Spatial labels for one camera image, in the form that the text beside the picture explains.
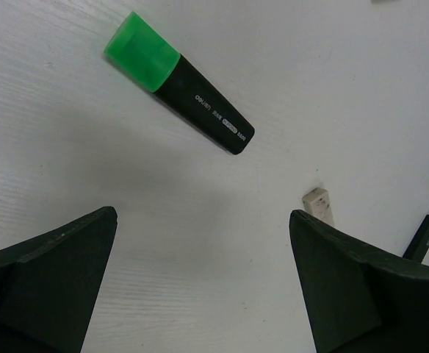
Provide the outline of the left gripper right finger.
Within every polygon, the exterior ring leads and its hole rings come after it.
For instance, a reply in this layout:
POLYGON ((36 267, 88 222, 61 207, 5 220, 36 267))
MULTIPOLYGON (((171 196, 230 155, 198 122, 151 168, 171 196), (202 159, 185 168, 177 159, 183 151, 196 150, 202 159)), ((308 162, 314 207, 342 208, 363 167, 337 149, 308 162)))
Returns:
POLYGON ((429 266, 303 210, 289 233, 317 352, 429 352, 429 266))

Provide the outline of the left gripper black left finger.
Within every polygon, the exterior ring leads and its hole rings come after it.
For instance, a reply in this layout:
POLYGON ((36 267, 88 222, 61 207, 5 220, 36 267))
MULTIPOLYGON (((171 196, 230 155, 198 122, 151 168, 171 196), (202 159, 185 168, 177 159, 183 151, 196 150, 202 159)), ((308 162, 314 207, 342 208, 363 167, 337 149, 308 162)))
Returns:
POLYGON ((80 352, 118 225, 102 207, 0 250, 0 352, 80 352))

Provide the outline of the green cap highlighter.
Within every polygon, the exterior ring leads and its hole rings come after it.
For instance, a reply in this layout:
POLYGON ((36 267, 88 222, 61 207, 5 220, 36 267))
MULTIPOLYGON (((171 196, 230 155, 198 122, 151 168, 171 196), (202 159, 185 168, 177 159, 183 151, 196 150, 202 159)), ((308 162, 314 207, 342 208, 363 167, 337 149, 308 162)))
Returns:
POLYGON ((104 49, 118 70, 233 155, 255 129, 182 54, 131 12, 104 49))

